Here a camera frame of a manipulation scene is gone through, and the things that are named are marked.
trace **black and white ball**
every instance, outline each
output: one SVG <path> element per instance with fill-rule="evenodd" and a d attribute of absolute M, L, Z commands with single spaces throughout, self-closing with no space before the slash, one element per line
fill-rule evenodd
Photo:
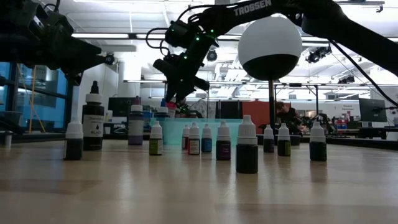
<path fill-rule="evenodd" d="M 295 68 L 302 50 L 300 32 L 290 20 L 267 17 L 253 22 L 243 32 L 238 57 L 253 78 L 277 80 Z"/>

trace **wooden table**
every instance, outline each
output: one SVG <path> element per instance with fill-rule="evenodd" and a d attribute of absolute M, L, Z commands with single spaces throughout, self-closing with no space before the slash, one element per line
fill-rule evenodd
<path fill-rule="evenodd" d="M 394 151 L 329 145 L 328 162 L 310 162 L 308 144 L 292 157 L 260 149 L 248 175 L 214 153 L 147 147 L 104 141 L 68 162 L 63 142 L 0 149 L 1 223 L 398 223 Z"/>

